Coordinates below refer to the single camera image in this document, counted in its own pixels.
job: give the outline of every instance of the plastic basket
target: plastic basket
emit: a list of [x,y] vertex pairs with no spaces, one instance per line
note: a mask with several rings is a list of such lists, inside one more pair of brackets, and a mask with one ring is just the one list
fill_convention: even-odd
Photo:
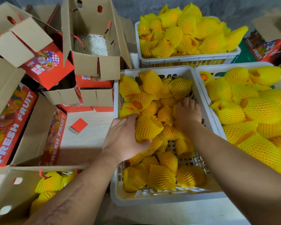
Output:
[[[271,64],[269,62],[260,61],[260,62],[249,62],[249,63],[239,63],[239,64],[228,64],[228,65],[198,66],[198,67],[195,68],[195,73],[196,73],[196,76],[199,80],[199,83],[200,83],[200,86],[201,86],[202,91],[204,93],[204,96],[206,98],[206,101],[209,105],[211,105],[212,102],[211,102],[211,100],[208,96],[207,90],[206,90],[205,85],[204,85],[204,83],[201,79],[201,76],[200,76],[201,71],[209,72],[212,75],[214,75],[215,78],[219,78],[219,77],[221,77],[222,73],[227,72],[228,70],[233,69],[235,67],[244,67],[244,68],[247,68],[247,69],[253,69],[253,68],[258,68],[258,67],[263,67],[263,66],[273,66],[273,64]],[[276,89],[281,90],[281,79],[280,79],[279,82],[274,84],[274,86],[275,86]],[[224,138],[225,140],[227,140],[227,137],[224,133],[224,130],[222,128],[222,125],[221,125],[220,120],[218,119],[216,113],[213,111],[212,108],[210,108],[210,111],[211,111],[212,116],[214,118],[214,121],[215,121],[215,124],[217,126],[218,132],[220,133],[220,136],[222,138]]]
[[230,64],[233,59],[240,54],[239,46],[232,52],[220,53],[212,55],[187,55],[178,57],[164,57],[164,58],[143,58],[141,55],[141,47],[138,36],[138,25],[140,22],[135,23],[136,44],[138,47],[138,58],[141,61],[142,68],[163,67],[165,63],[172,63],[177,65],[189,65],[192,68],[201,65],[218,65]]
[[[159,67],[147,69],[124,70],[122,74],[132,76],[139,82],[139,73],[147,70],[155,71],[161,78],[179,77],[193,80],[191,98],[195,98],[201,105],[203,124],[210,131],[219,135],[212,114],[203,95],[203,91],[199,85],[199,80],[195,76],[194,69],[189,66]],[[114,82],[114,118],[119,117],[119,112],[123,104],[123,98],[119,94],[118,81]],[[173,141],[169,141],[168,147],[175,153],[175,145]],[[201,166],[204,169],[207,178],[207,184],[203,188],[183,188],[176,187],[175,191],[158,191],[155,192],[149,186],[144,187],[134,193],[127,193],[123,189],[122,172],[127,167],[126,162],[120,163],[111,180],[111,199],[119,206],[130,206],[140,204],[158,204],[183,202],[202,199],[222,198],[226,195],[222,192],[212,175],[205,166],[202,157],[196,152],[196,156],[192,159],[178,159],[180,165]]]

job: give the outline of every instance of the forearm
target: forearm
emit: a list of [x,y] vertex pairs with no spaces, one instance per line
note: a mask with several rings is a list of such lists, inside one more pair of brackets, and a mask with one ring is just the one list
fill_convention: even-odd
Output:
[[101,153],[25,224],[93,224],[117,166],[113,155]]
[[251,221],[258,217],[256,214],[266,213],[269,205],[277,204],[275,209],[281,213],[280,174],[199,122],[186,135],[227,196]]

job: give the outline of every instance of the person's right hand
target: person's right hand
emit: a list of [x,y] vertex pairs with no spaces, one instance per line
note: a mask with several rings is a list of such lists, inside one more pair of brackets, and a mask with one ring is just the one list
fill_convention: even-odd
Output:
[[195,100],[186,97],[177,104],[175,125],[186,133],[194,122],[202,122],[201,107]]

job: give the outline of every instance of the person's left arm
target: person's left arm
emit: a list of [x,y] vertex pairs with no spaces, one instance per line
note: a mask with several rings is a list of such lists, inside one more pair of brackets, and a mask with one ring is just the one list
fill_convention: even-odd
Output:
[[97,159],[33,214],[25,225],[93,224],[119,163],[150,146],[149,140],[142,144],[135,141],[136,117],[114,119]]

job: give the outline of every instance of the hand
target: hand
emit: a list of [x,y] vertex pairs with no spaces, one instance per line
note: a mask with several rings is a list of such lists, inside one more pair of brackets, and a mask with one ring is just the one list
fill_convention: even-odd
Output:
[[132,158],[150,147],[152,140],[141,144],[135,140],[135,121],[138,115],[129,115],[128,119],[114,119],[106,135],[102,153],[110,153],[116,157],[118,163]]
[[186,97],[177,104],[175,125],[185,134],[194,122],[202,122],[201,107],[195,100]]

